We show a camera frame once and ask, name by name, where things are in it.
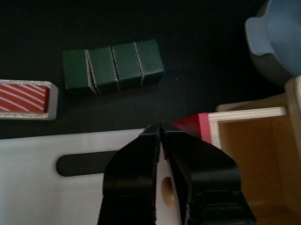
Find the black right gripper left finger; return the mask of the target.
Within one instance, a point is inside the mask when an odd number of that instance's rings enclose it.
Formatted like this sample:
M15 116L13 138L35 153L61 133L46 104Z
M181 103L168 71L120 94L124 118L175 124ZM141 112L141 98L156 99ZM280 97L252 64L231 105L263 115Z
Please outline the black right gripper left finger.
M160 126L147 127L113 155L102 174L97 225L155 225Z

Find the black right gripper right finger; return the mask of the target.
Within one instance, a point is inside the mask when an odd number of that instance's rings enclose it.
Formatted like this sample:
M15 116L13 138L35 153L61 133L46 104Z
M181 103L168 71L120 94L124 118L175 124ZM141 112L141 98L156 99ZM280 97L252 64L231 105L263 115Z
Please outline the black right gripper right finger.
M161 125L180 225L255 225L240 191L235 161L215 146L169 124Z

